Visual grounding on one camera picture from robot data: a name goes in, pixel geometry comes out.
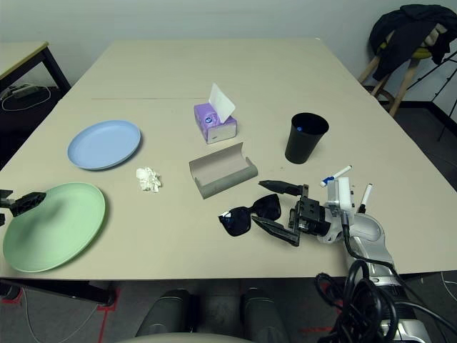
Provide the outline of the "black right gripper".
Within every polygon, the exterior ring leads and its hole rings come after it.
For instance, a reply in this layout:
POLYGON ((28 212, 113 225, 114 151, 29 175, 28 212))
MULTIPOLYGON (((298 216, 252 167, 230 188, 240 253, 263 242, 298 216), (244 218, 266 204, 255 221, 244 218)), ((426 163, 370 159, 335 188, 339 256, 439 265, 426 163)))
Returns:
POLYGON ((295 207, 289 212, 289 229, 270 219, 257 216, 251 217, 265 232, 294 247, 299 246, 300 233, 317 237, 327 235, 331 223, 326 221, 326 209, 318 201, 308 198, 307 184, 301 186, 276 180, 263 180, 258 184, 278 194, 300 196, 295 207))

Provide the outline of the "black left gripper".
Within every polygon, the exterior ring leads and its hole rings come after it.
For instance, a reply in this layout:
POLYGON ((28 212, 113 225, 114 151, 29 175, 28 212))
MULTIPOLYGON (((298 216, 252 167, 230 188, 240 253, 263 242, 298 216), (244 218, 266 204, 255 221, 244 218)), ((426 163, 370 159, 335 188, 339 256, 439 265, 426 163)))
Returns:
POLYGON ((44 192, 32 192, 14 201, 9 198, 12 193, 12 190, 1 190, 1 208, 9 209, 13 205, 14 217, 37 207, 46 198, 46 193, 44 192))

